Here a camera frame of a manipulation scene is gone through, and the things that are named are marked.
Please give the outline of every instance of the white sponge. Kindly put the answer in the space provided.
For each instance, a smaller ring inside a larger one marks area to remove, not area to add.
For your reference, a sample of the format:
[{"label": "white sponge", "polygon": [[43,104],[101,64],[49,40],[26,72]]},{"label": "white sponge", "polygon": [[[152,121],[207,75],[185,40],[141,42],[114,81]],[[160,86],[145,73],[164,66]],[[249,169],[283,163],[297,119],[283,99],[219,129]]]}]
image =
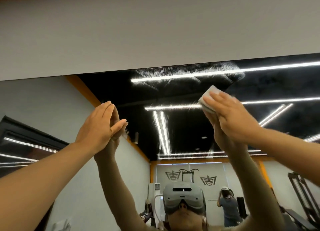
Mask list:
[{"label": "white sponge", "polygon": [[216,93],[216,94],[219,94],[221,92],[221,90],[219,90],[217,87],[210,86],[210,88],[200,97],[198,102],[202,106],[202,108],[205,109],[207,112],[215,113],[216,111],[214,110],[214,108],[212,108],[211,106],[206,104],[205,101],[203,100],[204,96],[211,97],[210,94],[209,94],[209,92],[211,92],[211,91],[213,93]]}]

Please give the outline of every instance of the vr headset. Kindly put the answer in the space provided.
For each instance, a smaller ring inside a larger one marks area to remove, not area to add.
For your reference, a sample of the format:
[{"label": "vr headset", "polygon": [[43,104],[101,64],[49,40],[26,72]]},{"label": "vr headset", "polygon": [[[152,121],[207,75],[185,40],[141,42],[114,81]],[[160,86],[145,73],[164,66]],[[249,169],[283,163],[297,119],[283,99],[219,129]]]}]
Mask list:
[{"label": "vr headset", "polygon": [[202,189],[191,182],[177,181],[165,186],[163,190],[163,204],[166,214],[172,214],[179,209],[181,202],[197,214],[206,212],[206,201]]}]

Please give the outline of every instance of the nose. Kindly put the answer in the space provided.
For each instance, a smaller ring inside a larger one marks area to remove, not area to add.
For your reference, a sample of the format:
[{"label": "nose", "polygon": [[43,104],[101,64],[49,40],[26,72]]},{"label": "nose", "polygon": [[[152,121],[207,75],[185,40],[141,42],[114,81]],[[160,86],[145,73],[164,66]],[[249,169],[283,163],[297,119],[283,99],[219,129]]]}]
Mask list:
[{"label": "nose", "polygon": [[186,204],[184,204],[184,203],[180,203],[180,205],[179,205],[179,209],[187,209]]}]

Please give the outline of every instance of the ceiling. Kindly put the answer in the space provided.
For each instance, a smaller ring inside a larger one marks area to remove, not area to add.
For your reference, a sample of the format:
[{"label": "ceiling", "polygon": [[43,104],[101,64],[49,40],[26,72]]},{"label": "ceiling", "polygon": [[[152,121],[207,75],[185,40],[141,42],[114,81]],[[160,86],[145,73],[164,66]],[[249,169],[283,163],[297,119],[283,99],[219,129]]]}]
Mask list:
[{"label": "ceiling", "polygon": [[[157,154],[163,154],[160,150],[161,141],[154,113],[145,110],[145,107],[196,104],[211,85],[226,91],[240,101],[320,96],[320,66],[136,83],[131,82],[131,79],[314,61],[320,61],[320,53],[88,73],[78,76],[101,102],[110,100],[116,105],[120,117],[126,118],[129,122],[128,130],[131,139],[134,139],[135,132],[138,132],[138,146],[148,158],[156,160]],[[245,106],[258,121],[261,121],[281,104]],[[265,127],[303,139],[319,134],[320,101],[294,102],[293,104]],[[162,111],[172,154],[220,151],[213,139],[213,129],[199,108]]]},{"label": "ceiling", "polygon": [[318,0],[1,0],[0,11],[0,80],[320,52]]}]

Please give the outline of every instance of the hand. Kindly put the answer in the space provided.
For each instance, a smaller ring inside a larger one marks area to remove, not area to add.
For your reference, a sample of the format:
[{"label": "hand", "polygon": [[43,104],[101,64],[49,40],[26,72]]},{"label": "hand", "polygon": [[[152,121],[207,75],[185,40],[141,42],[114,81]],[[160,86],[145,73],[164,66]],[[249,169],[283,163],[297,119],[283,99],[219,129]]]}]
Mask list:
[{"label": "hand", "polygon": [[[111,115],[111,119],[110,119],[110,127],[114,126],[119,121],[120,121],[120,118],[119,118],[118,110],[117,108],[114,108]],[[111,137],[106,147],[94,156],[94,160],[97,163],[99,163],[100,161],[102,161],[102,163],[105,163],[106,159],[114,158],[116,149],[118,148],[120,143],[119,137],[125,132],[127,125],[128,125],[127,122],[124,123],[122,128]]]},{"label": "hand", "polygon": [[257,120],[240,101],[227,93],[210,92],[210,96],[212,98],[204,96],[203,100],[216,110],[223,132],[232,140],[248,144],[261,128]]},{"label": "hand", "polygon": [[209,119],[214,128],[214,140],[218,144],[222,151],[225,151],[227,155],[235,155],[239,153],[247,153],[247,145],[231,140],[221,129],[221,123],[219,122],[216,113],[209,113],[204,111],[205,116]]},{"label": "hand", "polygon": [[80,128],[75,143],[90,148],[94,154],[106,147],[110,139],[126,124],[126,119],[110,126],[114,104],[106,102],[96,107]]}]

